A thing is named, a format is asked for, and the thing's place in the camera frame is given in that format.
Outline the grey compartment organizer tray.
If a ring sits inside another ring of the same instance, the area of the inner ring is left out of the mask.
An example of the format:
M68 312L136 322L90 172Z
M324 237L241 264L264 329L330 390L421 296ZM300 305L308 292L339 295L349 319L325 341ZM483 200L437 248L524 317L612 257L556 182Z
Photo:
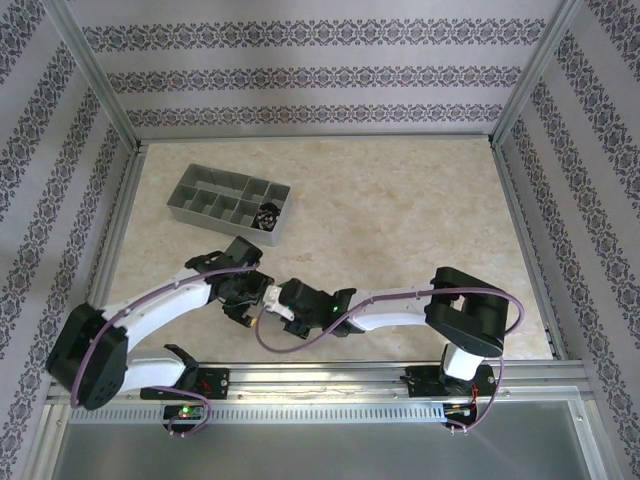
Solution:
M281 209L272 232L252 227L259 206L265 202L273 202ZM291 210L292 194L288 185L191 164L177 183L167 206L179 222L275 246Z

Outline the black white striped sock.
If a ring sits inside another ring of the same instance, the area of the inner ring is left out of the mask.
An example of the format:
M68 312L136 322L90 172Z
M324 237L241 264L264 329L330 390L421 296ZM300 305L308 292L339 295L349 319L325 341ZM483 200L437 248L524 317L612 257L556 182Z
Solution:
M254 216L252 227L272 232L280 218L281 209L273 202L265 202L261 204Z

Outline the circuit board with green light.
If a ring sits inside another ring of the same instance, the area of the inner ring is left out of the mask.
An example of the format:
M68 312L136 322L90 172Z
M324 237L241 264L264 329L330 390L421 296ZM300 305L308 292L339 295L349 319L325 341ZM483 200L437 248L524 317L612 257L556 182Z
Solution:
M205 417L205 409L201 405L169 405L164 408L163 419L199 421Z

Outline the grey metal sheet panel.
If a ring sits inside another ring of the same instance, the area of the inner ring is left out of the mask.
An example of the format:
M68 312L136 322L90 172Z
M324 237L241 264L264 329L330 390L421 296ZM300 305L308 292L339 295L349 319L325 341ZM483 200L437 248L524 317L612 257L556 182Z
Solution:
M54 480L591 480L562 403L495 406L471 433L437 423L71 424Z

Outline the aluminium mounting rail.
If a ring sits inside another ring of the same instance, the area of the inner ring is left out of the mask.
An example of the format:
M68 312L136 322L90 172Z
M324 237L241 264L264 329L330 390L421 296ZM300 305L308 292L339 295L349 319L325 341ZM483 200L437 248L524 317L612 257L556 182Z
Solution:
M559 397L577 394L591 400L593 389L585 367L579 361L508 361L499 365L489 361L496 374L496 391L480 396L476 387L471 397L410 398L401 379L405 368L416 365L436 365L431 362L328 362L328 363L204 363L199 368L229 370L228 395L234 401L292 402L358 402L386 398L424 399L442 402L490 398L514 399L518 396ZM113 382L98 386L97 397L84 403L84 408L97 410L110 403L142 400L140 391L152 388L147 383L134 383L116 388Z

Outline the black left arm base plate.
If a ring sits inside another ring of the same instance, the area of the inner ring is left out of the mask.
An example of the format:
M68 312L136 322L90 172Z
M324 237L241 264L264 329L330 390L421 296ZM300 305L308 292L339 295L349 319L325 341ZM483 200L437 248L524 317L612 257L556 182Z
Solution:
M142 400L195 400L198 394L209 400L224 400L228 395L229 370L226 368L198 368L184 373L173 385L180 393L157 388L143 388Z

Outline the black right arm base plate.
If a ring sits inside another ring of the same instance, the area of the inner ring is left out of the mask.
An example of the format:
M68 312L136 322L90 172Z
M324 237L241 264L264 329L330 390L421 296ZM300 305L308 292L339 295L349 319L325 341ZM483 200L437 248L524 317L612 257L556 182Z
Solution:
M496 391L496 374L490 365L480 365L472 380L459 380L444 374L436 365L416 365L405 368L401 379L406 383L410 398L471 397L472 386L480 396Z

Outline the aluminium frame side rail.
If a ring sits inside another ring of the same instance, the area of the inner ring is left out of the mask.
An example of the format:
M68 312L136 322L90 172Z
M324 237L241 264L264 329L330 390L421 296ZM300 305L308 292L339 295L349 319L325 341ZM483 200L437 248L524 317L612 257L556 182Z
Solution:
M493 143L490 144L490 147L553 359L556 361L568 360L570 355L565 348L551 298L537 262L536 250L529 235L526 217L520 205L517 189L511 179L500 148Z
M97 263L89 278L86 300L92 306L101 307L109 299L148 147L147 143L142 143L130 156L119 183L120 188L97 251Z

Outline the aluminium frame cross rail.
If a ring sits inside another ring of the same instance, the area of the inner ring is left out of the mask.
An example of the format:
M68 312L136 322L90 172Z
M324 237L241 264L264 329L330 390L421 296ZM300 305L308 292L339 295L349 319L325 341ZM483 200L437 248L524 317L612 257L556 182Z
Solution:
M195 143L247 143L280 141L359 141L359 140L483 140L489 141L489 134L482 133L431 133L431 134L363 134L363 135L267 135L248 137L195 137L195 138L151 138L143 139L140 147L155 144L195 144Z

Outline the aluminium frame post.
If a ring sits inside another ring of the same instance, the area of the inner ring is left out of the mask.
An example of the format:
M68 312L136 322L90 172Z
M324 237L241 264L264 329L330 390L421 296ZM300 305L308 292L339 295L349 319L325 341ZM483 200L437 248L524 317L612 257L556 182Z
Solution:
M124 140L127 150L130 153L137 153L141 140L135 133L132 122L89 45L82 28L67 5L67 1L41 0L41 2L89 86L105 109L112 125Z
M544 28L533 54L527 61L514 91L510 94L495 127L489 135L493 150L501 146L524 108L531 91L542 77L547 64L554 55L585 0L560 0Z

